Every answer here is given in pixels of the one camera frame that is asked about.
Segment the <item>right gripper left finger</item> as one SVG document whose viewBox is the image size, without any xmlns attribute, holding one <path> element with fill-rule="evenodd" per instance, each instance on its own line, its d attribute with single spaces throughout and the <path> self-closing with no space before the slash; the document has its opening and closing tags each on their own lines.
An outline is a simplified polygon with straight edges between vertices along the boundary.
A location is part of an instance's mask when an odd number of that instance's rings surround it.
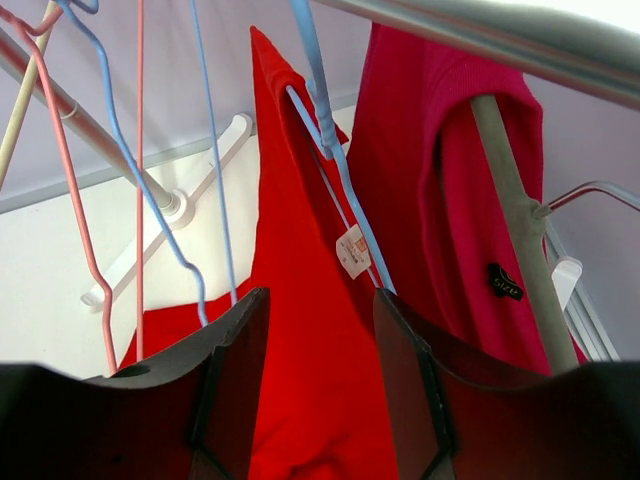
<svg viewBox="0 0 640 480">
<path fill-rule="evenodd" d="M 270 294 L 111 377 L 1 368 L 5 479 L 245 479 Z"/>
</svg>

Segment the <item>pink wire hanger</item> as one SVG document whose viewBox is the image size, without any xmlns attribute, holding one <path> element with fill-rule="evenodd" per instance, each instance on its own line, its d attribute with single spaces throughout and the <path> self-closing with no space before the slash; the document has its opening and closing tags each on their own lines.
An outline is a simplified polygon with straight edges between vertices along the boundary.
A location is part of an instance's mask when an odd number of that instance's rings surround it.
<svg viewBox="0 0 640 480">
<path fill-rule="evenodd" d="M 39 140 L 52 159 L 61 158 L 47 107 Z M 79 190 L 100 271 L 135 239 L 136 189 L 124 179 Z M 78 377 L 108 374 L 101 313 L 79 297 L 92 284 L 69 193 L 1 214 L 1 363 L 38 363 Z M 133 338 L 135 287 L 114 300 L 111 333 L 116 363 Z"/>
</svg>

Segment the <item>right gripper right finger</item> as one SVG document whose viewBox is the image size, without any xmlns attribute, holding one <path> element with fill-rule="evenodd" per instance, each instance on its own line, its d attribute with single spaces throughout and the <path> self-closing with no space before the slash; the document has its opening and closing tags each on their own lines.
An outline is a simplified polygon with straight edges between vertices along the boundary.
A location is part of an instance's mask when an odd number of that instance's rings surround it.
<svg viewBox="0 0 640 480">
<path fill-rule="evenodd" d="M 591 362 L 546 377 L 499 361 L 417 315 L 373 301 L 403 479 L 635 479 L 639 366 Z"/>
</svg>

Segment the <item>red t shirt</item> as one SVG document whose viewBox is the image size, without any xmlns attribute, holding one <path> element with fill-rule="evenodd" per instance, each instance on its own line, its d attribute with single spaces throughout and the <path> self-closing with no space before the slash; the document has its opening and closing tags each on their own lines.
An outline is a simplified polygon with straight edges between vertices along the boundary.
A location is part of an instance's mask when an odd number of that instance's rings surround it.
<svg viewBox="0 0 640 480">
<path fill-rule="evenodd" d="M 292 101 L 303 78 L 250 32 L 260 154 L 249 278 L 270 291 L 266 359 L 246 479 L 394 479 L 396 455 L 374 339 L 374 286 L 341 265 L 354 219 Z"/>
</svg>

